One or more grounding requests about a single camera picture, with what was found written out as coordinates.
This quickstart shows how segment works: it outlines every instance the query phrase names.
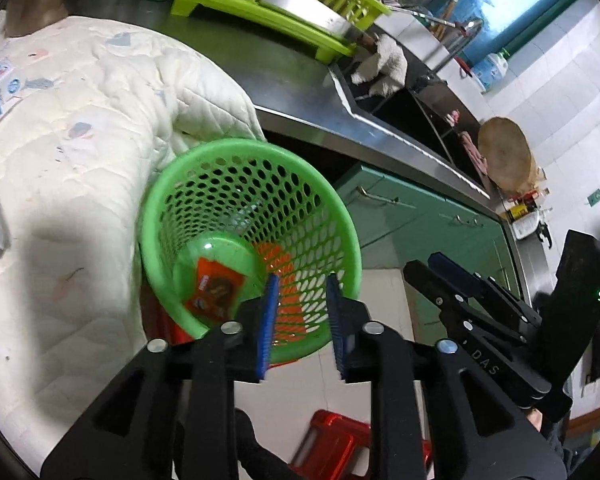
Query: metal screw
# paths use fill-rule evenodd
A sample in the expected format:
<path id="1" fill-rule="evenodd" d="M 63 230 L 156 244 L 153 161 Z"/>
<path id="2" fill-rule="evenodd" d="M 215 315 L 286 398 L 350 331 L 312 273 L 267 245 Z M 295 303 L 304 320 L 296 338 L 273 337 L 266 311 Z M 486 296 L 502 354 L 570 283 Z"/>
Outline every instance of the metal screw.
<path id="1" fill-rule="evenodd" d="M 220 330 L 227 335 L 238 334 L 242 331 L 242 325 L 237 321 L 227 321 L 222 324 Z"/>
<path id="2" fill-rule="evenodd" d="M 151 341 L 146 344 L 146 349 L 154 354 L 164 352 L 168 347 L 169 343 L 167 343 L 164 339 L 151 339 Z"/>
<path id="3" fill-rule="evenodd" d="M 455 354 L 458 351 L 458 345 L 451 339 L 441 339 L 436 343 L 436 348 L 443 354 Z"/>
<path id="4" fill-rule="evenodd" d="M 378 335 L 384 332 L 384 326 L 381 323 L 378 323 L 377 321 L 369 321 L 364 324 L 362 330 L 364 330 L 368 334 Z"/>

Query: stainless steel countertop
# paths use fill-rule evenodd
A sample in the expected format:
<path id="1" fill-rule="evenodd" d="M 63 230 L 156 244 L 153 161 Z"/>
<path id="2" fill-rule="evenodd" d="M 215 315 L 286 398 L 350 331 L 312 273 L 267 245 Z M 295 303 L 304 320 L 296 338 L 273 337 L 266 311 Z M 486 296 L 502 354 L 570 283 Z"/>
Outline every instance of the stainless steel countertop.
<path id="1" fill-rule="evenodd" d="M 80 0 L 72 14 L 131 23 L 178 39 L 244 88 L 264 130 L 349 155 L 496 217 L 497 191 L 488 195 L 425 146 L 390 126 L 357 116 L 330 69 L 314 60 L 310 51 L 232 16 L 200 7 L 184 18 L 171 16 L 170 7 L 168 1 Z M 506 231 L 529 301 L 538 290 L 536 284 L 546 282 L 539 270 L 543 264 L 546 267 L 544 253 L 536 238 L 525 240 L 519 253 L 510 230 Z"/>

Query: red plastic stool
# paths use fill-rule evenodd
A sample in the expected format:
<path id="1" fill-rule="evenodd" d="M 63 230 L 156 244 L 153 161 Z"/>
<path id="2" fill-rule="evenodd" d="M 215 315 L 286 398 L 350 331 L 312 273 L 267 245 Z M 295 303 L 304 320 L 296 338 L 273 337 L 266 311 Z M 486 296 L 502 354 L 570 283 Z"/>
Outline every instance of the red plastic stool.
<path id="1" fill-rule="evenodd" d="M 312 416 L 309 431 L 290 466 L 307 480 L 368 480 L 369 471 L 363 477 L 353 473 L 343 475 L 356 450 L 360 447 L 368 449 L 370 444 L 371 427 L 368 424 L 318 410 Z M 422 441 L 422 454 L 428 465 L 431 445 L 427 440 Z"/>

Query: white quilted cloth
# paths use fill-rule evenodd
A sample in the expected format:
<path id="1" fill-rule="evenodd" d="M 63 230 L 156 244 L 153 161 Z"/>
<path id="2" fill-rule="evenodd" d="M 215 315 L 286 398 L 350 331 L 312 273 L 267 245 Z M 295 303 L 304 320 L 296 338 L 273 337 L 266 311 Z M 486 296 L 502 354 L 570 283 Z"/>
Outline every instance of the white quilted cloth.
<path id="1" fill-rule="evenodd" d="M 227 74 L 156 32 L 70 17 L 1 49 L 26 97 L 0 122 L 0 430 L 38 473 L 145 343 L 135 225 L 152 171 L 200 140 L 263 137 Z"/>

